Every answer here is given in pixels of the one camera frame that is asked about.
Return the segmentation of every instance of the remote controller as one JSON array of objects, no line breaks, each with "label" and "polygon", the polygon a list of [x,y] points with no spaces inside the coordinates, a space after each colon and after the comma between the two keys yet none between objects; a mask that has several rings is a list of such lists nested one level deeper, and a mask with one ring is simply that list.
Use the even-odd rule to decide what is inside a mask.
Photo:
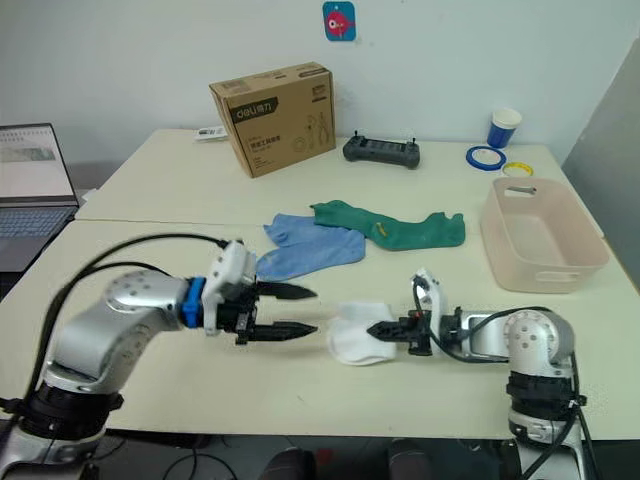
[{"label": "remote controller", "polygon": [[404,165],[414,169],[420,163],[420,148],[416,139],[407,143],[373,140],[355,131],[353,137],[342,147],[342,153],[350,162],[369,160],[372,162]]}]

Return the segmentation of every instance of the basket handle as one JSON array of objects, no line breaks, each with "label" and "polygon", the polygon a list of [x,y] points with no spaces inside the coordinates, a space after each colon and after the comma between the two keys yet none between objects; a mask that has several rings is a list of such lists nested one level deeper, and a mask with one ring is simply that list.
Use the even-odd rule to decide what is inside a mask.
[{"label": "basket handle", "polygon": [[533,198],[538,193],[536,187],[524,187],[524,186],[505,186],[502,194],[505,197],[518,197],[518,198]]},{"label": "basket handle", "polygon": [[573,283],[577,282],[581,275],[580,272],[546,271],[536,272],[535,278],[538,282]]}]

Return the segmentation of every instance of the green cloth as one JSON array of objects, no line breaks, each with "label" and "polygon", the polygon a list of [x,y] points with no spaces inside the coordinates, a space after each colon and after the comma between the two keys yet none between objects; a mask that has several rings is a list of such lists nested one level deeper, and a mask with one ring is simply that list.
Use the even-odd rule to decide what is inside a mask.
[{"label": "green cloth", "polygon": [[341,200],[311,205],[316,225],[345,227],[362,232],[387,250],[457,247],[464,243],[464,220],[461,213],[447,218],[443,212],[432,213],[420,223],[400,222]]}]

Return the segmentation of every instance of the cardboard box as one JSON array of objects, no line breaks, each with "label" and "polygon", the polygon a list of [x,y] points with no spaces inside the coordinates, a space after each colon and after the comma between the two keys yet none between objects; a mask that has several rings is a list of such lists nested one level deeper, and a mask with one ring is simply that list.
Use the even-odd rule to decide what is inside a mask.
[{"label": "cardboard box", "polygon": [[245,172],[259,177],[336,147],[329,70],[305,63],[209,85]]}]

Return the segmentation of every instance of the laptop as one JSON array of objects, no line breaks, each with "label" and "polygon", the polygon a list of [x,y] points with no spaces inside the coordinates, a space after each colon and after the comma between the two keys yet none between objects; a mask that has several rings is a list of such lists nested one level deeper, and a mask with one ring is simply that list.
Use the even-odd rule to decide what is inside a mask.
[{"label": "laptop", "polygon": [[77,210],[53,126],[0,126],[0,272],[26,270]]}]

